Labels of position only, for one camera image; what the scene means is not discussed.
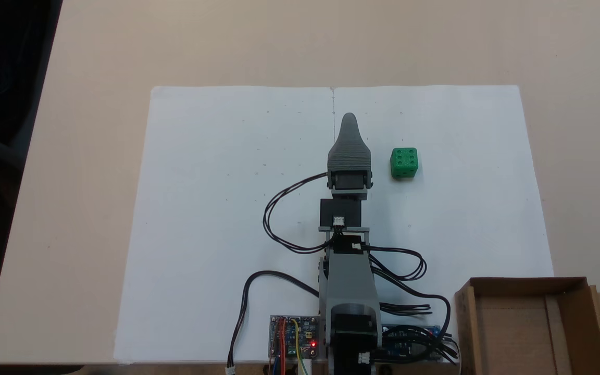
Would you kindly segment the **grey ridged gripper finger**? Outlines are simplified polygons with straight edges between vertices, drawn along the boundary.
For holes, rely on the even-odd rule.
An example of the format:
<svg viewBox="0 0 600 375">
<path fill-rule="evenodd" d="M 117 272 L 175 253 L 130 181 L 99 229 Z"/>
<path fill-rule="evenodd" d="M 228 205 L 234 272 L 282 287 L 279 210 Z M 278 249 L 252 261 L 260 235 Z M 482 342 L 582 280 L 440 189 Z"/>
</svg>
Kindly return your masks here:
<svg viewBox="0 0 600 375">
<path fill-rule="evenodd" d="M 341 119 L 340 132 L 327 155 L 327 171 L 371 171 L 371 152 L 353 113 Z"/>
</svg>

